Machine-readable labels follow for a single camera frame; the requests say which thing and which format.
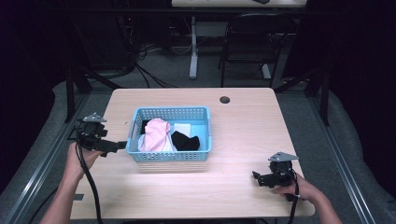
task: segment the desk leg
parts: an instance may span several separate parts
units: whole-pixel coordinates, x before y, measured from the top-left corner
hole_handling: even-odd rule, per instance
[[[191,54],[191,65],[190,65],[190,78],[196,79],[197,78],[197,66],[198,66],[198,49],[197,49],[197,34],[195,31],[195,17],[191,18],[191,47],[192,47],[192,54]]]
[[[315,68],[312,71],[302,76],[295,77],[292,81],[274,89],[275,93],[280,93],[296,85],[305,78],[311,78],[311,80],[308,82],[308,84],[305,87],[304,93],[306,97],[309,96],[313,97],[318,94],[318,90],[320,89],[320,87],[322,88],[321,102],[320,102],[320,116],[326,126],[330,125],[327,117],[328,103],[329,103],[329,81],[330,81],[328,66],[329,65]]]

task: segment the chair leg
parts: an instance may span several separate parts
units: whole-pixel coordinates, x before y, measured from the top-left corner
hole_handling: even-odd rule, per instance
[[[272,88],[272,86],[274,84],[274,78],[275,78],[275,75],[276,75],[276,67],[277,67],[277,62],[274,63],[274,68],[273,68],[273,71],[271,73],[271,79],[270,79],[269,88]]]
[[[221,83],[220,86],[224,87],[224,72],[225,72],[225,58],[221,58]]]
[[[222,62],[222,58],[223,58],[223,53],[220,54],[220,60],[219,60],[219,65],[218,65],[218,69],[221,68],[221,62]]]

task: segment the gray carpet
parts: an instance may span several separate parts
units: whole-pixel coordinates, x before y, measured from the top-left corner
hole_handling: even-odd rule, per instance
[[[138,63],[154,74],[157,78],[172,85],[184,88],[191,87],[219,87],[219,47],[217,41],[206,40],[200,47],[200,58],[198,61],[198,77],[195,80],[189,79],[190,54],[177,55],[173,52],[155,49],[148,53],[144,60]],[[230,66],[231,72],[239,74],[247,73],[250,76],[256,73],[255,68],[243,66]],[[146,88],[145,79],[135,69],[131,74],[124,77],[111,79],[115,83],[126,88]],[[276,77],[276,85],[279,85],[280,78]],[[160,88],[152,79],[148,81],[151,88]],[[108,87],[91,80],[94,90],[88,96],[86,103],[77,113],[78,118],[82,118],[92,112],[100,115],[104,114],[111,91]],[[226,87],[266,87],[268,81],[237,81],[227,80]],[[304,84],[293,88],[292,91],[277,95],[279,105],[288,126],[291,140],[300,157],[300,163],[304,170],[305,177],[319,189],[321,189],[332,201],[332,204],[344,223],[364,223],[357,211],[350,193],[347,190],[346,182],[340,176],[340,171],[334,162],[332,147],[326,134],[323,132],[321,121],[316,118],[317,109],[313,106],[316,99],[307,99],[302,94]],[[0,223],[5,223],[12,212],[15,204],[23,190],[28,185],[31,176],[35,173],[35,168],[42,162],[48,151],[57,142],[60,134],[64,131],[64,119],[66,118],[66,95],[65,85],[61,83],[54,88],[56,102],[51,111],[49,119],[42,129],[31,151],[23,162],[20,170],[15,174],[7,189],[0,196]],[[377,185],[370,170],[362,161],[361,145],[359,137],[343,106],[337,98],[331,94],[329,103],[330,130],[333,133],[336,143],[341,148],[346,159],[346,163],[353,174],[357,185],[361,190],[361,195],[373,215],[376,223],[396,223],[396,203],[380,186]],[[66,147],[70,141],[62,141],[59,153],[55,162],[51,165],[50,172],[45,179],[37,195],[33,199],[32,205],[26,209],[23,223],[27,223],[33,212],[58,185],[64,168]],[[42,217],[49,203],[44,206],[37,215],[35,223]],[[269,223],[274,223],[271,218],[266,219]],[[123,220],[105,220],[105,223],[121,223]],[[277,223],[287,223],[287,218],[281,218]],[[193,223],[191,220],[154,220],[136,221],[134,223]],[[227,219],[227,220],[204,220],[203,223],[255,223],[251,219]],[[95,220],[73,220],[72,223],[96,223]],[[318,214],[312,217],[297,217],[294,223],[318,223]]]

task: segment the desk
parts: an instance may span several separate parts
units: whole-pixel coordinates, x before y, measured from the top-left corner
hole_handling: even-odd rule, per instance
[[[221,96],[228,96],[231,102],[221,103]],[[104,114],[106,139],[126,140],[138,107],[170,105],[209,107],[213,146],[207,161],[166,162],[172,164],[168,167],[174,171],[160,172],[140,167],[125,150],[99,158],[92,167],[92,176],[99,191],[103,218],[290,215],[291,203],[272,189],[259,187],[251,173],[270,174],[267,159],[278,151],[295,154],[273,90],[116,90]],[[194,165],[203,169],[194,170]],[[293,162],[293,168],[302,173],[298,161]],[[71,218],[96,218],[92,191],[85,178],[80,181],[77,194],[84,197],[74,202]],[[314,212],[313,204],[300,201],[296,216],[311,216]]]
[[[253,0],[172,0],[172,7],[263,7],[273,9],[278,7],[304,8],[307,0],[270,0],[261,4]],[[196,79],[198,66],[198,50],[196,46],[196,20],[191,20],[191,65],[190,78]]]

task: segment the cable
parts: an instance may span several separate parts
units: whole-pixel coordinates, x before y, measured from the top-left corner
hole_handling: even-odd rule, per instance
[[[50,197],[52,197],[52,195],[56,192],[56,190],[58,190],[58,187],[56,187],[50,194],[49,196],[47,196],[47,198],[40,204],[40,206],[38,206],[38,208],[35,210],[35,213],[32,215],[32,217],[29,220],[29,224],[33,223],[33,221],[35,220],[35,216],[37,216],[38,212],[41,210],[41,208],[43,208],[44,204],[46,204],[46,202],[50,199]]]
[[[148,76],[150,76],[157,84],[159,84],[161,87],[164,88],[177,88],[177,86],[171,85],[169,83],[166,83],[162,80],[160,80],[159,78],[155,77],[153,74],[151,74],[150,72],[148,72],[146,69],[144,69],[142,66],[140,66],[138,63],[135,64],[135,67],[137,68],[137,70],[139,70],[139,72],[142,74],[142,76],[144,75],[144,73]]]
[[[134,66],[131,64],[131,59],[127,60],[128,63],[126,63],[125,66],[122,66],[122,65],[116,64],[116,63],[108,63],[108,62],[106,62],[102,58],[102,56],[95,50],[95,48],[92,46],[92,44],[87,40],[87,38],[84,36],[84,34],[78,28],[78,26],[74,24],[74,27],[76,28],[76,31],[78,32],[78,36],[81,39],[82,44],[85,45],[85,47],[88,47],[91,50],[91,53],[93,54],[93,56],[96,57],[96,59],[99,60],[99,62],[101,62],[105,66],[113,66],[113,67],[116,67],[116,68],[120,68],[120,67],[125,67],[126,68],[126,69],[123,69],[123,70],[117,69],[116,70],[117,74],[110,75],[110,76],[106,77],[107,79],[115,78],[115,77],[123,77],[123,76],[127,75],[129,72],[131,72],[131,70],[133,70]]]
[[[137,62],[137,61],[144,60],[146,58],[146,56],[148,56],[148,46],[145,43],[143,43],[140,46],[139,54],[135,61]]]
[[[294,170],[293,170],[293,173],[294,173],[294,175],[292,176],[292,178],[294,180],[294,183],[296,184],[296,187],[295,187],[295,191],[294,191],[293,204],[291,205],[291,210],[290,210],[290,219],[288,222],[289,224],[293,223],[294,213],[296,211],[297,202],[300,197],[300,188],[297,183],[297,174],[294,172]]]
[[[183,17],[183,20],[184,20],[184,23],[186,24],[186,26],[187,26],[187,29],[189,30],[189,32],[190,32],[190,34],[192,35],[192,32],[191,32],[191,29],[190,29],[190,26],[189,26],[189,24],[187,23],[187,20],[186,20],[186,18],[185,17]],[[184,52],[177,52],[177,51],[175,51],[175,48],[177,48],[177,47],[171,47],[171,50],[175,53],[175,54],[178,54],[178,55],[182,55],[182,54],[185,54],[185,53],[187,53],[187,52],[189,52],[190,51],[190,49],[192,48],[192,43],[190,43],[190,45],[188,46],[188,47],[185,47],[185,48],[188,48],[187,50],[185,50]]]
[[[79,132],[79,130],[81,128],[81,124],[82,123],[83,123],[83,121],[80,122],[79,125],[78,125],[78,132]],[[98,223],[103,224],[104,222],[102,220],[101,211],[100,211],[99,194],[98,194],[95,182],[93,181],[93,178],[91,176],[90,169],[88,168],[87,163],[85,162],[84,154],[82,152],[83,149],[82,149],[82,146],[79,144],[79,134],[77,134],[77,143],[76,143],[75,150],[76,150],[76,154],[77,154],[78,160],[79,160],[79,162],[81,164],[81,168],[84,171],[85,176],[87,176],[88,182],[91,185],[93,198],[95,199],[96,220],[97,220]]]
[[[148,86],[148,88],[149,88],[149,81],[148,81],[148,79],[145,77],[145,74],[143,74],[142,70],[140,69],[140,66],[137,66],[136,68],[137,68],[137,70],[139,70],[140,74],[141,74],[142,77],[145,79],[146,84],[147,84],[147,86]]]
[[[296,185],[295,186],[294,195],[293,195],[294,196],[293,197],[293,202],[292,202],[291,209],[290,209],[289,222],[288,222],[288,224],[291,224],[291,223],[293,223],[294,213],[296,211],[297,202],[298,202],[298,199],[300,198],[300,187],[298,186],[298,182],[297,182],[297,174],[295,173],[294,170],[291,170],[293,172],[293,175],[291,175],[289,172],[286,172],[283,169],[280,169],[280,168],[276,168],[276,169],[278,171],[281,171],[281,172],[285,173],[285,174],[288,174],[292,178],[292,180],[294,181],[294,183]]]
[[[264,224],[268,224],[268,222],[265,221],[264,218],[258,218],[258,219],[256,220],[256,224],[259,224],[259,221],[262,221]]]

